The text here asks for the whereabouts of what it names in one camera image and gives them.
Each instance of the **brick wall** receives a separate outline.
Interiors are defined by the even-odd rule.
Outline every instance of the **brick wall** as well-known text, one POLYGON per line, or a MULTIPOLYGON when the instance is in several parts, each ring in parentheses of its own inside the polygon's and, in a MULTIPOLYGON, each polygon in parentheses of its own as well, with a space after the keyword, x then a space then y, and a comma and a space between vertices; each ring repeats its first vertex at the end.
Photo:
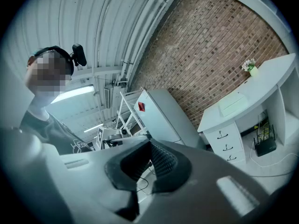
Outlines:
POLYGON ((167 88, 198 128, 203 112, 248 77, 241 64, 287 54, 275 32, 236 0, 180 0, 159 24, 130 90, 167 88))

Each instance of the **ceiling light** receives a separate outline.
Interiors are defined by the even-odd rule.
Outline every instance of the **ceiling light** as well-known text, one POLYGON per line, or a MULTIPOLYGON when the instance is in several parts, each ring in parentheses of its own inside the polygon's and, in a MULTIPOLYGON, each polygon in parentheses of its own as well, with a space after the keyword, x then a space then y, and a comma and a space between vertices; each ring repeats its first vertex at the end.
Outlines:
POLYGON ((100 127, 100 126, 102 126, 102 125, 104 125, 104 124, 100 124, 100 125, 97 125, 97 126, 95 126, 95 127, 92 127, 92 128, 90 128, 90 129, 85 130, 84 132, 86 133, 86 132, 91 131, 92 129, 95 129, 95 128, 100 127))
POLYGON ((58 95, 56 97, 56 99, 54 99, 52 101, 51 104, 53 104, 57 101, 63 100, 63 99, 67 99, 67 98, 70 98, 70 97, 74 97, 74 96, 77 96, 77 95, 82 95, 82 94, 85 94, 85 93, 88 93, 88 92, 93 92, 93 91, 94 91, 93 85, 88 85, 88 86, 84 86, 84 87, 81 87, 81 88, 78 88, 78 89, 75 89, 75 90, 72 90, 72 91, 67 91, 65 93, 62 93, 62 94, 58 95))

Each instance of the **black drawer handle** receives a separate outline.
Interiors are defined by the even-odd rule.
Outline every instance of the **black drawer handle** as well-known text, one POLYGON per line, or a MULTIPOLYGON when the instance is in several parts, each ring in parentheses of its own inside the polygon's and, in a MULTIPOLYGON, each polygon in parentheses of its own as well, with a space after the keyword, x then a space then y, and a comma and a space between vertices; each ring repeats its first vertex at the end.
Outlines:
POLYGON ((228 136, 228 134, 225 135, 225 136, 222 136, 221 131, 219 131, 219 134, 220 134, 221 137, 220 137, 220 138, 217 138, 218 140, 219 140, 219 139, 222 139, 222 138, 224 138, 224 137, 226 137, 226 136, 228 136))
POLYGON ((237 157, 235 157, 234 159, 231 159, 230 157, 231 157, 231 155, 229 156, 229 159, 227 159, 227 161, 232 161, 237 158, 237 157))
POLYGON ((233 147, 231 147, 231 148, 228 148, 228 145, 226 144, 226 145, 225 145, 225 148, 226 148, 226 149, 224 149, 223 151, 228 151, 228 150, 231 150, 233 147))

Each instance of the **potted flower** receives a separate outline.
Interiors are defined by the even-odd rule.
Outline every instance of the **potted flower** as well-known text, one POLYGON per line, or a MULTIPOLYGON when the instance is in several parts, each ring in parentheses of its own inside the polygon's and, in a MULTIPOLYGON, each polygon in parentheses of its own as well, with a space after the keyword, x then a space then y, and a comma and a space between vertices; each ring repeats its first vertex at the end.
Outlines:
POLYGON ((243 63, 242 69, 244 71, 249 71, 250 75, 252 77, 255 77, 258 74, 258 69, 256 68, 255 64, 256 64, 256 61, 252 58, 243 63))

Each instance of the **desk top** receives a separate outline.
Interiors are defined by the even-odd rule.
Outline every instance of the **desk top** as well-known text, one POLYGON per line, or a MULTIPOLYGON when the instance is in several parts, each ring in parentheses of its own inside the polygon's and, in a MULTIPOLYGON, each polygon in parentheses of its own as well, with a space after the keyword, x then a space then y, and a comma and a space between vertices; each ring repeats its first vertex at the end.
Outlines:
POLYGON ((276 89, 280 87, 294 69, 295 54, 281 56, 265 61, 259 68, 256 77, 248 78, 232 92, 245 95, 248 105, 223 117, 219 110, 219 102, 205 109, 198 132, 212 132, 216 128, 228 125, 264 102, 276 89))

